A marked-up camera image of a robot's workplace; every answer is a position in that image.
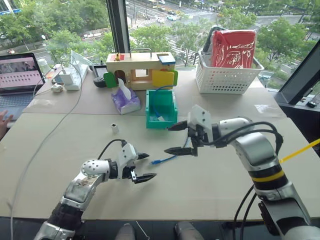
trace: purple tissue box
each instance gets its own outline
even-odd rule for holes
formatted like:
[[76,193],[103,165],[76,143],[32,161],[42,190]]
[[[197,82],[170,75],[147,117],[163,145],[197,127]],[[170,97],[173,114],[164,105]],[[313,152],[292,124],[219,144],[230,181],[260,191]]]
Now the purple tissue box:
[[124,92],[120,88],[118,88],[116,94],[111,94],[112,101],[120,114],[131,113],[141,108],[139,98],[131,88],[129,88],[129,90],[131,92],[130,100],[126,98]]

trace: finger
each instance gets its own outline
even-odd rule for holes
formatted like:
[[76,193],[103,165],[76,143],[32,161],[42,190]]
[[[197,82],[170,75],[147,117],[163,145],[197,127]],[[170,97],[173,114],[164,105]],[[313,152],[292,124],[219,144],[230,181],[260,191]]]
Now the finger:
[[5,121],[4,121],[4,125],[7,126],[7,124],[12,120],[14,116],[11,114]]
[[0,121],[4,119],[4,116],[7,114],[8,110],[0,111]]

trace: laptop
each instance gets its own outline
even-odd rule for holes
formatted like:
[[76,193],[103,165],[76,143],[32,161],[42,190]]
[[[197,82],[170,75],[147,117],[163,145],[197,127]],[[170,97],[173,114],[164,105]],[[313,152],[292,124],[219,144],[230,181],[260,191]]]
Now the laptop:
[[0,56],[0,112],[8,110],[4,119],[11,114],[13,120],[33,99],[45,81],[33,53]]

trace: laptop screen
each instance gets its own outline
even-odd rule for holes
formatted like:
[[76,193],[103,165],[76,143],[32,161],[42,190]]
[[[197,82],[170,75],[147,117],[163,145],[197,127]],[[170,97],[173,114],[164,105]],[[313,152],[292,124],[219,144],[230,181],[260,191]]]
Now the laptop screen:
[[32,56],[4,56],[0,58],[0,93],[33,91],[44,81],[35,58]]

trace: blue cable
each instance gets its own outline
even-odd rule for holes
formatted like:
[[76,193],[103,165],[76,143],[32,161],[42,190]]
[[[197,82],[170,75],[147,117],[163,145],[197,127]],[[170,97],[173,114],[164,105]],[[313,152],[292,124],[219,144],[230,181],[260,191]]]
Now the blue cable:
[[164,88],[168,88],[168,87],[175,87],[176,85],[165,85],[165,86],[161,86],[159,88],[157,88],[155,91],[154,91],[154,94],[153,94],[153,101],[152,101],[152,108],[153,108],[153,111],[156,115],[157,118],[161,117],[161,115],[159,114],[159,112],[156,110],[156,93],[158,90],[160,89],[164,89]]
[[[188,144],[188,140],[189,140],[189,137],[187,136],[186,139],[185,139],[183,148],[186,147],[186,145]],[[168,158],[165,158],[165,159],[153,160],[153,161],[151,162],[151,164],[152,164],[152,165],[161,164],[161,163],[164,163],[164,162],[166,162],[166,161],[169,161],[169,160],[172,160],[172,159],[176,159],[177,157],[178,157],[177,155],[173,155],[173,156],[168,157]]]

